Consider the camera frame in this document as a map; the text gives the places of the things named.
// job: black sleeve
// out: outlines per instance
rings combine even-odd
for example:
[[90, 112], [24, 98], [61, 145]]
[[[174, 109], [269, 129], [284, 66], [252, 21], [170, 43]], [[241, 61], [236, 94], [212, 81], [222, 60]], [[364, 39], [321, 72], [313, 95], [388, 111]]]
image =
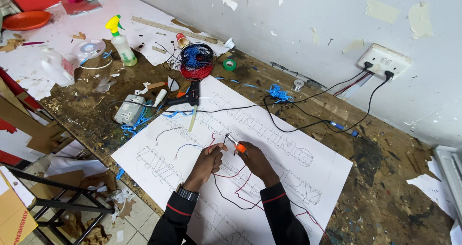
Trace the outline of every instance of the black sleeve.
[[276, 245], [309, 245], [308, 234], [295, 218], [282, 183], [261, 190], [260, 195]]
[[167, 202], [164, 215], [160, 217], [148, 245], [180, 245], [186, 236], [188, 223], [196, 206], [175, 192]]

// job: orange plate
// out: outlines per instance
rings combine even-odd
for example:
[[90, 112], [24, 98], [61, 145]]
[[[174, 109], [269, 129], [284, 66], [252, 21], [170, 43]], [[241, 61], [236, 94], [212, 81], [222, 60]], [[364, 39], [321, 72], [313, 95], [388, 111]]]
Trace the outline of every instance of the orange plate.
[[38, 29], [48, 23], [50, 17], [51, 13], [49, 12], [21, 12], [6, 18], [2, 28], [15, 31]]

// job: red paper cup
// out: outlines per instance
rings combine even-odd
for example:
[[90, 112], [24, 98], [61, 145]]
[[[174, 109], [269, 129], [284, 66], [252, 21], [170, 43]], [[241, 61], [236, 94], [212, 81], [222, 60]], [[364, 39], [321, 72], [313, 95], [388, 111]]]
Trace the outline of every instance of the red paper cup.
[[176, 41], [178, 43], [178, 47], [180, 48], [189, 45], [189, 40], [186, 38], [186, 36], [183, 35], [183, 33], [176, 34]]

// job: green electrical tape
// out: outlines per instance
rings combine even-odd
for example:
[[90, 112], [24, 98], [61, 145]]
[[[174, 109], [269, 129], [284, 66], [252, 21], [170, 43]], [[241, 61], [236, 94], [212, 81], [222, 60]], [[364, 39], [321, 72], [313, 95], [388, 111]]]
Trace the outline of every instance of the green electrical tape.
[[223, 68], [226, 71], [233, 71], [236, 68], [236, 61], [233, 59], [226, 59], [223, 61]]

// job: red stripe on sleeve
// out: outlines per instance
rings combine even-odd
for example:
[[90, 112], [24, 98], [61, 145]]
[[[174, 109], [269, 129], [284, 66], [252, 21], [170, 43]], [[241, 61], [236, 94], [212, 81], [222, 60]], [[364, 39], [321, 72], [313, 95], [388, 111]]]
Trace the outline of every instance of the red stripe on sleeve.
[[278, 197], [274, 197], [274, 198], [272, 198], [272, 199], [269, 199], [269, 200], [266, 200], [266, 201], [262, 201], [262, 203], [266, 203], [266, 202], [269, 202], [269, 201], [274, 201], [274, 200], [279, 199], [279, 198], [281, 198], [281, 197], [283, 197], [283, 196], [285, 196], [285, 195], [286, 195], [286, 193], [284, 193], [284, 194], [282, 194], [282, 195], [279, 195]]
[[191, 216], [191, 215], [192, 215], [192, 214], [180, 212], [180, 211], [178, 211], [177, 209], [173, 208], [173, 207], [172, 207], [171, 205], [169, 205], [168, 203], [167, 203], [167, 206], [168, 206], [168, 208], [172, 209], [173, 211], [175, 211], [175, 212], [177, 212], [177, 213], [179, 213], [179, 214], [186, 215], [186, 216]]

